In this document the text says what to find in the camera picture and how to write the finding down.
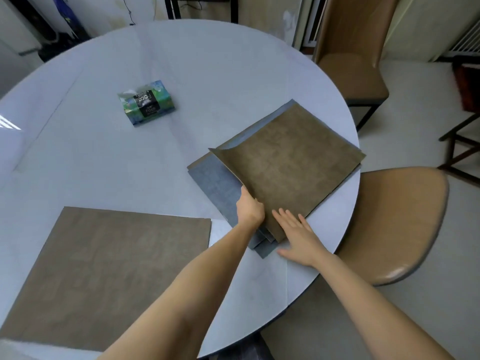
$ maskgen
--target tan leather chair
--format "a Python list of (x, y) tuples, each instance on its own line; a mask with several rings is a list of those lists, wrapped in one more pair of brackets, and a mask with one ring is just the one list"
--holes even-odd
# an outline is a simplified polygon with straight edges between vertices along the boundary
[(369, 106), (357, 131), (388, 98), (378, 70), (398, 0), (327, 0), (313, 61), (348, 106)]
[(370, 284), (406, 278), (429, 253), (447, 197), (447, 177), (436, 168), (362, 173), (357, 205), (336, 254)]

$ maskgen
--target cable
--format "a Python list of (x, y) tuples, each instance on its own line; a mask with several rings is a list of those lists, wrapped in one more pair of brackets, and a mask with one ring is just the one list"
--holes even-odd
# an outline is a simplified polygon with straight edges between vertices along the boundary
[(202, 6), (202, 4), (200, 3), (200, 1), (198, 1), (198, 4), (200, 5), (200, 8), (197, 8), (193, 5), (190, 5), (190, 4), (184, 4), (182, 6), (180, 6), (180, 9), (183, 9), (184, 7), (187, 7), (187, 6), (190, 6), (192, 9), (195, 9), (195, 10), (198, 10), (198, 11), (202, 11), (204, 9), (204, 7)]
[(125, 4), (125, 7), (126, 7), (127, 10), (128, 10), (128, 15), (129, 15), (130, 20), (131, 20), (131, 25), (136, 25), (135, 22), (134, 22), (134, 19), (132, 19), (132, 12), (131, 12), (130, 9), (128, 8), (127, 3), (125, 2), (125, 0), (123, 0), (123, 3)]
[(153, 13), (153, 21), (155, 21), (156, 16), (157, 16), (157, 0), (155, 0), (155, 12)]

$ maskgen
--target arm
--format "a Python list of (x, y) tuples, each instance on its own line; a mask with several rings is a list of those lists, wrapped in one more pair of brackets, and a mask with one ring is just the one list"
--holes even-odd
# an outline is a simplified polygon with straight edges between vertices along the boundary
[(357, 327), (375, 360), (442, 359), (453, 357), (405, 313), (331, 254), (301, 215), (282, 209), (273, 216), (285, 231), (291, 249), (278, 253), (317, 269)]
[(99, 360), (196, 359), (248, 242), (264, 220), (263, 204), (242, 187), (238, 224), (193, 259)]

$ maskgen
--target round table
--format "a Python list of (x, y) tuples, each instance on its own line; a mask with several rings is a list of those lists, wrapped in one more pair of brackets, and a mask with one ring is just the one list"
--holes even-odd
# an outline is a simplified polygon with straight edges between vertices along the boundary
[[(117, 93), (156, 80), (177, 110), (133, 127)], [(0, 115), (19, 128), (0, 129), (7, 172), (0, 175), (0, 323), (64, 206), (212, 218), (210, 244), (220, 239), (230, 226), (186, 167), (290, 99), (359, 145), (345, 101), (318, 66), (273, 36), (230, 23), (120, 29), (23, 80), (0, 101)], [(308, 217), (331, 252), (350, 221), (359, 181), (357, 170)], [(247, 249), (200, 356), (266, 325), (317, 275), (275, 253), (262, 260)], [(15, 346), (41, 359), (97, 356)]]

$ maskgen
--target tiled floor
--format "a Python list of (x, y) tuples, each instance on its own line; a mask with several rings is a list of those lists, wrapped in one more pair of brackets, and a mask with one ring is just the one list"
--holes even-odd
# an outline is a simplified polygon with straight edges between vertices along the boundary
[[(362, 170), (440, 165), (447, 143), (438, 138), (471, 115), (462, 111), (450, 65), (384, 61), (381, 71), (390, 98), (360, 131)], [(462, 133), (480, 140), (480, 121)], [(480, 177), (480, 154), (458, 167)], [(447, 212), (429, 256), (410, 277), (380, 291), (456, 359), (478, 359), (480, 187), (448, 181)], [(276, 360), (370, 359), (321, 277), (262, 335)]]

